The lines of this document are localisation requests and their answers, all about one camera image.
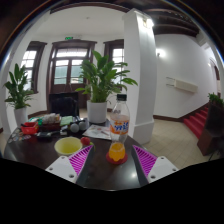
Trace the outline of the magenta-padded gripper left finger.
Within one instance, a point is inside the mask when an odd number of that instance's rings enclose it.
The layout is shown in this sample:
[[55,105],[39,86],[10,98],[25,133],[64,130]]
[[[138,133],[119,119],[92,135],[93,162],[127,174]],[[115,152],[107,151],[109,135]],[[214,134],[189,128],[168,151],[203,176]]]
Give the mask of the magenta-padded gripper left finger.
[[46,171],[67,181],[76,183],[84,168],[84,165],[86,164],[87,158],[92,151],[92,148],[93,146],[89,145],[70,156],[60,156],[46,168]]

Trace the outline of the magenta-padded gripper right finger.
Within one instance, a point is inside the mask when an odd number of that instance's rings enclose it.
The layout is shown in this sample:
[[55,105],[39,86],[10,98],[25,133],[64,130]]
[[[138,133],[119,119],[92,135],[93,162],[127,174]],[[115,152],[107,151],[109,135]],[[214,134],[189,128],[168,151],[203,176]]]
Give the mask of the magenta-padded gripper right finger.
[[136,145],[133,146],[132,156],[140,183],[152,183],[178,170],[165,156],[156,157]]

